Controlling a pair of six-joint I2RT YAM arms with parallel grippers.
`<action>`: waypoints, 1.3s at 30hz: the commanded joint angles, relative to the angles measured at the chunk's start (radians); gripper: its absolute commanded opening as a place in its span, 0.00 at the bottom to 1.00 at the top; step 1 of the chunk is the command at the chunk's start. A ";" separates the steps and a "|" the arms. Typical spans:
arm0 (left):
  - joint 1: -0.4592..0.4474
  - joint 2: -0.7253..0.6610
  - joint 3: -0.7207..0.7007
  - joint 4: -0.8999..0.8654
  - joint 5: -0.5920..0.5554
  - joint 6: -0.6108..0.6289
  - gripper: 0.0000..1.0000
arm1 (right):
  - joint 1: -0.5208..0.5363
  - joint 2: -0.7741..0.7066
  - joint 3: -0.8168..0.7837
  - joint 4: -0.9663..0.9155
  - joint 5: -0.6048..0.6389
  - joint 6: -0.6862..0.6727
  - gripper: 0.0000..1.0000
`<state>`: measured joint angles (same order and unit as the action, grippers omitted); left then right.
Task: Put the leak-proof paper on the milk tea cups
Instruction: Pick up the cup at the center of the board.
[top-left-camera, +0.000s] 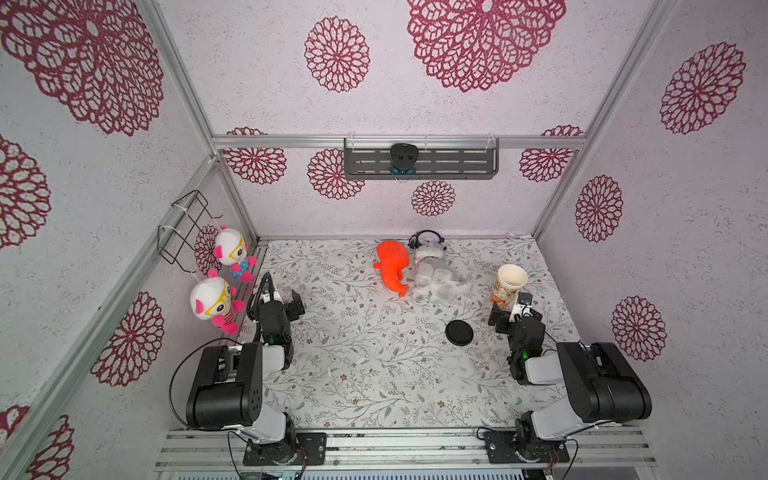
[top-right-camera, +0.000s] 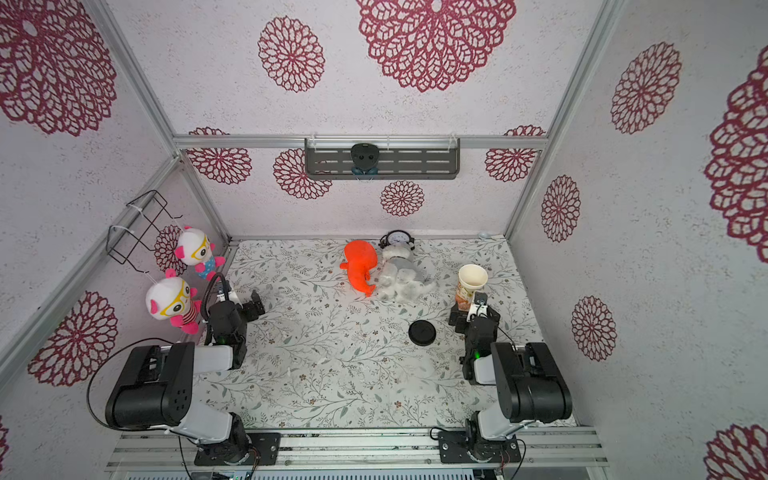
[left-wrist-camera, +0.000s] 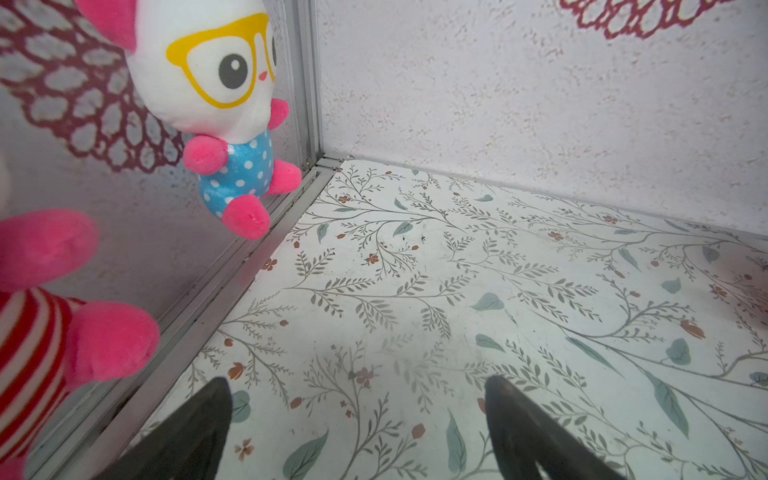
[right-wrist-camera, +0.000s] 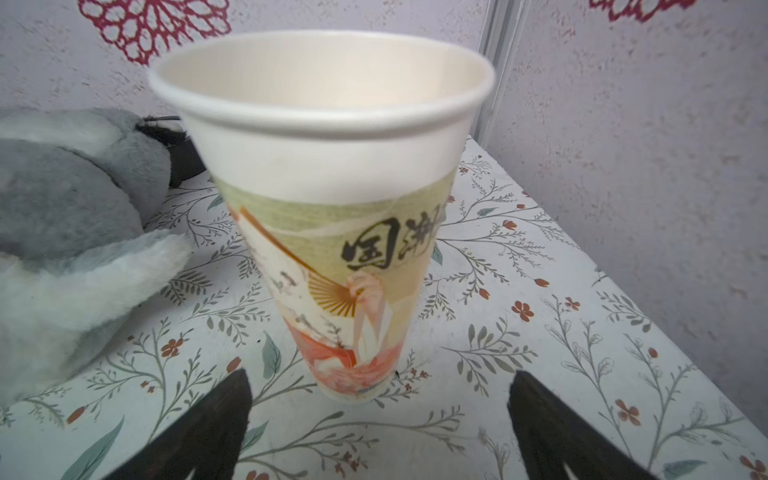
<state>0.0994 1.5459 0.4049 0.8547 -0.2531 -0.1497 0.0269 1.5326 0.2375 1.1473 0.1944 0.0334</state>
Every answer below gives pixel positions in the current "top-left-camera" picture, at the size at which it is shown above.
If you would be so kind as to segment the black cup lid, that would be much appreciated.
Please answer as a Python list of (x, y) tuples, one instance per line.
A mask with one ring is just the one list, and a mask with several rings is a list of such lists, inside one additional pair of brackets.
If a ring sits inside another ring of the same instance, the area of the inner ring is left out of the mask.
[(445, 327), (446, 339), (455, 346), (465, 347), (472, 343), (474, 331), (470, 324), (463, 320), (452, 320)]

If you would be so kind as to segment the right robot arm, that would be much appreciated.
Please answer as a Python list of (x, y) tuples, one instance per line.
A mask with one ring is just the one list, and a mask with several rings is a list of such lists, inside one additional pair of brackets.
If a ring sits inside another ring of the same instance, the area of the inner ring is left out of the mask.
[(515, 431), (492, 433), (489, 446), (502, 440), (533, 462), (565, 449), (566, 438), (603, 423), (642, 420), (652, 412), (649, 391), (613, 343), (558, 342), (546, 354), (546, 327), (534, 309), (506, 311), (494, 305), (488, 323), (507, 336), (507, 361), (520, 385), (562, 384), (566, 396), (549, 406), (524, 413)]

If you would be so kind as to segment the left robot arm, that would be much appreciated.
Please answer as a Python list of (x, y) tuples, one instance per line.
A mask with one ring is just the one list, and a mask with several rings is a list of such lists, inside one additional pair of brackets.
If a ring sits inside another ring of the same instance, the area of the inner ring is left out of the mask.
[(249, 301), (238, 305), (255, 323), (254, 339), (231, 346), (209, 342), (199, 348), (183, 424), (194, 430), (231, 431), (258, 455), (286, 463), (299, 450), (295, 422), (267, 404), (263, 383), (270, 374), (290, 367), (291, 324), (305, 307), (296, 291), (283, 299), (269, 272)]

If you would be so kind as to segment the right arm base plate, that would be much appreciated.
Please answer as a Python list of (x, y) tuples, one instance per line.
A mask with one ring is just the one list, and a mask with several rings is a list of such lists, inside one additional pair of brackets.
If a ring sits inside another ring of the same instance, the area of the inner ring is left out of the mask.
[(541, 440), (533, 434), (515, 431), (480, 429), (491, 464), (546, 463), (570, 461), (564, 441)]

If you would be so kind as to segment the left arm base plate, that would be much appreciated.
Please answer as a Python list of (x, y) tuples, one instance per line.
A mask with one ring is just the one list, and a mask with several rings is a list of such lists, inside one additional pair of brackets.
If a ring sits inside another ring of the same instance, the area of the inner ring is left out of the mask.
[(325, 463), (328, 437), (325, 433), (289, 433), (275, 443), (248, 442), (243, 457), (247, 467), (319, 466)]

